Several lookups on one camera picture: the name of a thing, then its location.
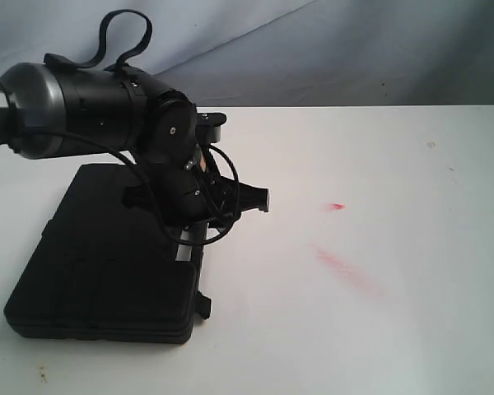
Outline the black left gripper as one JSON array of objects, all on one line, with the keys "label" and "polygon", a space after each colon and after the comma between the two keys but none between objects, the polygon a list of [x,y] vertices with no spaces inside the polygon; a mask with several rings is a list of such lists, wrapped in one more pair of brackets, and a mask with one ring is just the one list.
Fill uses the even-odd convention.
[{"label": "black left gripper", "polygon": [[127,186],[122,203],[126,208],[148,212],[156,204],[169,227],[208,223],[224,230],[231,220],[240,219],[244,211],[269,209],[268,189],[222,176],[214,161],[209,166],[193,165],[188,170],[143,158],[138,164],[150,181],[153,195],[145,191],[143,184]]}]

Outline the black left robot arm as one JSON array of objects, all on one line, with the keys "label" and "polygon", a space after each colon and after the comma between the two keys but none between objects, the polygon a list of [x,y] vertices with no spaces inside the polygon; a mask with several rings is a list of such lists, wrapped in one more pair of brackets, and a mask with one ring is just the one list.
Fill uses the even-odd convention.
[{"label": "black left robot arm", "polygon": [[267,189],[217,167],[226,116],[199,112],[184,93],[129,64],[149,45],[150,26],[135,47],[101,66],[114,18],[102,19],[92,59],[48,53],[0,76],[0,146],[31,160],[127,152],[139,183],[125,189],[123,203],[168,227],[226,228],[245,211],[267,211]]}]

